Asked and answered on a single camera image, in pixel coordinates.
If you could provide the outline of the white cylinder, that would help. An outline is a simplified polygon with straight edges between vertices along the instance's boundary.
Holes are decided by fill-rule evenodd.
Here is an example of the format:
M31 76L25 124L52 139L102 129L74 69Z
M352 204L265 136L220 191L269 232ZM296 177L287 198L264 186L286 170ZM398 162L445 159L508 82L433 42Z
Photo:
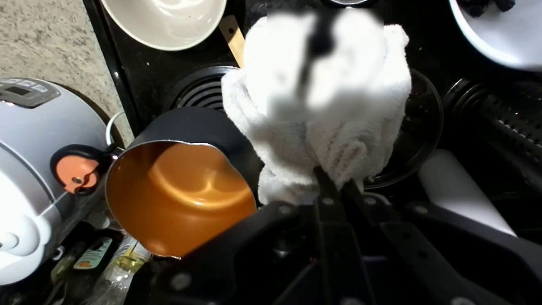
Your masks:
M429 201L434 205L516 236L451 151L435 150L420 166L417 175Z

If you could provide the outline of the black stove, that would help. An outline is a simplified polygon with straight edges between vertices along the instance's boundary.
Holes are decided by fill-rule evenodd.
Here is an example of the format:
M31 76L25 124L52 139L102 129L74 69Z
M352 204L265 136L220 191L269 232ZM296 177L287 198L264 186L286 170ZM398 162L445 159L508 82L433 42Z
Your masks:
M100 0L83 2L134 135L164 112L182 77L203 67L236 65L220 31L189 50L155 50L124 33ZM448 0L373 0L371 5L385 23L404 27L410 37L409 65L432 82L442 100L461 79L542 80L542 75L501 67L474 50L459 32ZM542 244L542 193L503 165L489 147L453 124L445 107L444 112L438 147L459 159L517 235Z

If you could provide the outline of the white towel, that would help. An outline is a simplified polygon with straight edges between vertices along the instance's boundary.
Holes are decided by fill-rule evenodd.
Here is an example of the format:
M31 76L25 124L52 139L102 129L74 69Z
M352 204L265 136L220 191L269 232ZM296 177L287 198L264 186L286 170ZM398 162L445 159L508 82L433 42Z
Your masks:
M398 24L364 8L273 11L246 34L242 68L222 77L223 107L263 162L259 203L300 204L320 167L339 189L386 167L412 77Z

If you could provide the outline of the clear oil bottle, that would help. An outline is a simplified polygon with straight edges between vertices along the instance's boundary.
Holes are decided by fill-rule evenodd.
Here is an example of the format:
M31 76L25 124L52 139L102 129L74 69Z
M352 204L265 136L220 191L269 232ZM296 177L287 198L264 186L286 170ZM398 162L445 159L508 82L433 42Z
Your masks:
M150 257L137 239L125 234L84 305L124 305L134 275Z

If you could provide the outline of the white bowl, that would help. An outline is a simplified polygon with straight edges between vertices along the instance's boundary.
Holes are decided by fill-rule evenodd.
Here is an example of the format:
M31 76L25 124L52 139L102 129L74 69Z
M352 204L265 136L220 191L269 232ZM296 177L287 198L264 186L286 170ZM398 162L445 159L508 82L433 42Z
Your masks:
M180 51L208 38L227 0L100 0L116 25L155 50Z

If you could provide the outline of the wooden spatula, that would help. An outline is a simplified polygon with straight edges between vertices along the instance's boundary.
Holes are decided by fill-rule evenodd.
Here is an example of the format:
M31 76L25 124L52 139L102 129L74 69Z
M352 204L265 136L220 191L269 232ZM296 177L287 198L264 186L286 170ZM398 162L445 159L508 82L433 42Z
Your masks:
M245 39L242 34L242 31L238 25L236 17L233 15L224 16L219 25L219 31L222 33L230 52L232 53L234 59L239 68L244 67L244 46Z

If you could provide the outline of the white plate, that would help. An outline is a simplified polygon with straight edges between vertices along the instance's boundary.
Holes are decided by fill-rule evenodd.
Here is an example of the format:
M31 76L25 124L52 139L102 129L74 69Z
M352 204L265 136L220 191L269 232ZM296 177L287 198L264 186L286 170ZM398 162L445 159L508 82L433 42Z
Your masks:
M516 0L508 12L494 4L477 18L449 0L457 25L470 44L495 63L542 72L542 0Z

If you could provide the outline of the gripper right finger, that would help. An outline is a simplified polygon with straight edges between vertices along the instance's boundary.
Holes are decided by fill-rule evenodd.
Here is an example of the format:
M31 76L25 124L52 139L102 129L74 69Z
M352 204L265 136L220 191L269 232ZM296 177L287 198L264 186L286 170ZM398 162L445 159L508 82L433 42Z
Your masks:
M379 194L342 189L367 228L378 305L542 305L542 245L431 203L395 210Z

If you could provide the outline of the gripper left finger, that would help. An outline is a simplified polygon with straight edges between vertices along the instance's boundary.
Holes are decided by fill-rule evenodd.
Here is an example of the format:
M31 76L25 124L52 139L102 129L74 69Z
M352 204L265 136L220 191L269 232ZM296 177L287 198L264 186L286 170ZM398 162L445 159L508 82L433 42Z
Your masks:
M127 305L374 305L374 292L345 203L321 169L305 205L275 201L182 259L144 265Z

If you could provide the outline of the black perforated utensil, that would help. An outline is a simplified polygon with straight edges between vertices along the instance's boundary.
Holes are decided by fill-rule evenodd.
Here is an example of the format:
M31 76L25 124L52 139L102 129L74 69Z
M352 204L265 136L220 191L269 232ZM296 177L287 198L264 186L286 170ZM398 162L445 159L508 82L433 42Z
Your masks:
M443 97L450 120L542 193L542 80L461 79Z

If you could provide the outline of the dark bottle with green label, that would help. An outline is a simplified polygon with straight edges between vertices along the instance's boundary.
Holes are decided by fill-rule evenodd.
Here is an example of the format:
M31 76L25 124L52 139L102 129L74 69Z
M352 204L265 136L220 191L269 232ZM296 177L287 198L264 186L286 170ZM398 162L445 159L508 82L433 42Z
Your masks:
M91 243L77 242L50 273L53 290L46 305L58 304L60 291L78 275L95 270L113 243L111 237L98 237Z

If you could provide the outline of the black pot with copper interior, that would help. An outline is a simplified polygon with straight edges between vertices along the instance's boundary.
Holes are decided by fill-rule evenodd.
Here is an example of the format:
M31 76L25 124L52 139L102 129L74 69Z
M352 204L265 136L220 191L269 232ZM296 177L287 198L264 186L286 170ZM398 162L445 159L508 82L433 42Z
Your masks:
M256 211L263 163L224 112L182 107L123 151L71 144L50 168L75 195L104 182L118 224L154 255L180 258Z

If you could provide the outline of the white rice cooker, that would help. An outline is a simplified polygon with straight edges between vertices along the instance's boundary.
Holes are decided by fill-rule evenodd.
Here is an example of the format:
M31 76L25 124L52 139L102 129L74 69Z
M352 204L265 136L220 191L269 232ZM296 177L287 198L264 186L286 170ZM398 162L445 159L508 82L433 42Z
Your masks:
M70 144L105 150L105 135L103 119L69 89L0 78L0 286L31 276L97 200L64 189L53 155Z

